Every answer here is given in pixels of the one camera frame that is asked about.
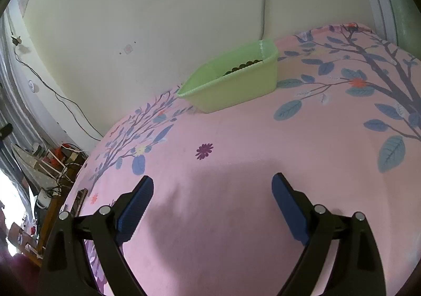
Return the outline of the cluttered side shelf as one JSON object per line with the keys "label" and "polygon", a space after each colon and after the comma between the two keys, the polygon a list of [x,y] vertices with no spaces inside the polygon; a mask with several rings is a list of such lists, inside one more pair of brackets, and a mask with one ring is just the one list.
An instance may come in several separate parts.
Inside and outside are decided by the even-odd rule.
{"label": "cluttered side shelf", "polygon": [[38,146],[34,153],[16,144],[11,148],[40,209],[48,208],[53,198],[68,195],[87,159],[83,151],[71,144],[56,149]]}

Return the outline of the grey striped curtain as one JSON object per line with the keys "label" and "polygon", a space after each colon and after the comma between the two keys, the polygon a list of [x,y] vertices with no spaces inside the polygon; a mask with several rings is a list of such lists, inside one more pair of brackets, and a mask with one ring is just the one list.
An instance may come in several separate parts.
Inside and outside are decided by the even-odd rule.
{"label": "grey striped curtain", "polygon": [[1,17],[1,126],[11,124],[12,132],[1,140],[1,172],[12,182],[25,206],[30,205],[29,186],[13,150],[16,144],[30,149],[38,139],[11,69],[11,58],[6,38],[6,24]]}

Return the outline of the pink floral bed sheet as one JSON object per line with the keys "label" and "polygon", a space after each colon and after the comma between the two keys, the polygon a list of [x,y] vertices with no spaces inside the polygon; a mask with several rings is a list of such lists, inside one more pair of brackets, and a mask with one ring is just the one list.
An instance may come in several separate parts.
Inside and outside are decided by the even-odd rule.
{"label": "pink floral bed sheet", "polygon": [[170,90],[115,124],[75,190],[94,213],[153,179],[123,254],[149,295],[275,295],[302,245],[272,195],[283,173],[332,213],[363,212],[388,295],[420,259],[420,61],[369,28],[276,43],[270,94],[205,114]]}

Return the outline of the green plastic basin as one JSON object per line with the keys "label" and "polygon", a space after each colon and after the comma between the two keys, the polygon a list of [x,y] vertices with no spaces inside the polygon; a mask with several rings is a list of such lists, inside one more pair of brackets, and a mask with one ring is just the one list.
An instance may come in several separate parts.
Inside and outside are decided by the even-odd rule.
{"label": "green plastic basin", "polygon": [[278,82],[278,56],[269,39],[244,45],[200,66],[178,97],[211,113],[267,95]]}

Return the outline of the frosted glass door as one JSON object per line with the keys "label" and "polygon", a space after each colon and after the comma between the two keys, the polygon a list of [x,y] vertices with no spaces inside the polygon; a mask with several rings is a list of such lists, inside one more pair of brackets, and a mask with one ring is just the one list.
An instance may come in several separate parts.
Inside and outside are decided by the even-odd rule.
{"label": "frosted glass door", "polygon": [[375,32],[420,57],[420,11],[413,0],[369,0]]}

